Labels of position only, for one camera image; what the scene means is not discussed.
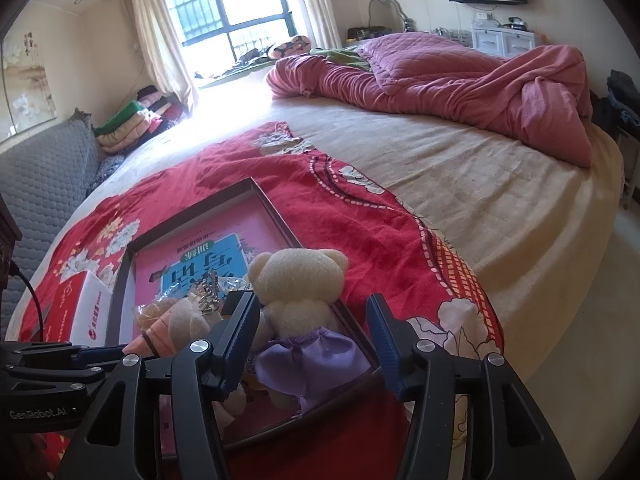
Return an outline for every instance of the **green cloth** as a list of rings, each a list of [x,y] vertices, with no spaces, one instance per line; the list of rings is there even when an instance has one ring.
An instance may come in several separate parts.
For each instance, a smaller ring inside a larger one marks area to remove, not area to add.
[[[98,137],[101,135],[112,134],[130,118],[132,118],[134,113],[141,112],[144,109],[145,107],[143,107],[143,105],[141,105],[138,101],[130,102],[127,106],[125,106],[122,110],[115,114],[104,126],[101,126],[100,128],[94,128],[94,135]]]
[[[366,70],[366,72],[371,72],[371,65],[353,50],[324,50],[322,48],[314,48],[310,54],[312,56],[323,56],[327,61],[331,61],[338,65],[352,66],[354,68]]]

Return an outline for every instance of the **drawer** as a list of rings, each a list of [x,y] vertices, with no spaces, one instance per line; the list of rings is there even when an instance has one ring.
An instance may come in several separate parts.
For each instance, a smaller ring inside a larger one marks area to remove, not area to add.
[[[485,54],[502,56],[502,38],[498,32],[475,30],[474,49],[484,52]]]
[[[533,38],[529,36],[521,36],[519,34],[504,35],[504,55],[505,57],[514,57],[523,54],[535,48]]]

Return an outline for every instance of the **black cable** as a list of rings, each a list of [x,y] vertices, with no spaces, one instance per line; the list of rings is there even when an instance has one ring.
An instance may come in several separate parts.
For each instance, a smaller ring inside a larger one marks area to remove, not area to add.
[[[42,321],[42,309],[40,308],[40,302],[38,301],[38,297],[36,296],[36,291],[33,290],[31,283],[29,282],[27,277],[22,272],[20,272],[20,267],[18,267],[18,265],[14,261],[12,261],[11,265],[9,266],[9,276],[17,276],[18,278],[23,280],[24,284],[29,289],[31,296],[33,297],[33,301],[36,304],[36,310],[38,311],[38,324],[40,325],[40,342],[42,343],[44,341],[44,322]]]

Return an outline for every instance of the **bedside table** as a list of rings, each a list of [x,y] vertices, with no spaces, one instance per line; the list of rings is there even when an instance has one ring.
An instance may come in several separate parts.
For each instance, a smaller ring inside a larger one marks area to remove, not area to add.
[[[514,57],[542,45],[542,38],[534,32],[505,27],[472,28],[474,49],[500,57]]]

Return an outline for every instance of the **curtain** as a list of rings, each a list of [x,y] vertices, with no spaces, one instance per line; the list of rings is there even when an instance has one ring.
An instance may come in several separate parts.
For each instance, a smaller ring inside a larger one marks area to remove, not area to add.
[[[175,93],[193,113],[198,90],[182,57],[182,45],[165,0],[131,0],[146,70],[158,89]]]
[[[319,48],[342,48],[331,0],[304,0],[311,33]]]

